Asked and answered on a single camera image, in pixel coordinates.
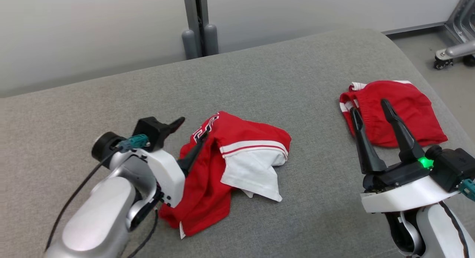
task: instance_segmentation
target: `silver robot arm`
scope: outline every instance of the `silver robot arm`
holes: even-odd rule
[[[185,177],[206,138],[202,136],[185,158],[175,160],[161,148],[183,121],[182,117],[166,125],[150,117],[139,120],[128,140],[112,132],[102,135],[92,154],[105,160],[104,166],[111,173],[93,188],[58,240],[47,248],[45,257],[119,257],[130,233],[154,208],[157,210],[158,202],[176,207],[183,197]],[[104,158],[118,146],[120,152]]]
[[[475,159],[461,148],[419,146],[390,103],[381,101],[399,145],[400,163],[386,166],[365,132],[363,118],[351,118],[365,175],[361,202],[368,213],[383,213],[391,236],[406,257],[475,258],[475,243],[443,200],[459,193],[475,201]]]

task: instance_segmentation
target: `gray floor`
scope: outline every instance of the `gray floor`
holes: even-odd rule
[[[435,51],[455,44],[452,35],[440,27],[388,37],[409,57],[475,141],[475,67],[466,67],[456,59],[453,67],[440,71],[432,68]]]

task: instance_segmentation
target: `white wall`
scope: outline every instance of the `white wall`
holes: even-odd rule
[[[459,0],[207,0],[219,52],[355,26],[390,31],[445,22]]]
[[[183,0],[0,0],[0,92],[185,59]]]

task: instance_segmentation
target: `gray cushion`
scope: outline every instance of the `gray cushion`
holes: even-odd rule
[[[228,217],[184,240],[160,220],[138,257],[401,257],[384,216],[363,210],[363,175],[338,106],[350,82],[380,79],[414,83],[433,102],[449,138],[443,147],[475,153],[406,56],[371,30],[323,33],[3,99],[2,257],[41,254],[59,210],[97,163],[90,151],[99,135],[130,135],[142,117],[170,122],[185,116],[166,141],[166,150],[177,156],[190,134],[219,110],[292,136],[289,160],[276,168],[283,201],[236,191]],[[387,164],[398,161],[395,149],[377,151]],[[107,172],[101,169],[86,185],[59,231]],[[448,204],[475,236],[475,204],[461,195]],[[150,215],[126,254],[152,223]]]

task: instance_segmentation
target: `teal connector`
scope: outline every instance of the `teal connector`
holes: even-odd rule
[[[475,184],[472,180],[463,180],[458,187],[458,191],[475,202]]]
[[[133,148],[143,148],[147,146],[148,137],[144,134],[138,134],[130,137],[127,140],[121,141],[117,147],[122,147],[120,150],[121,153],[126,153]]]

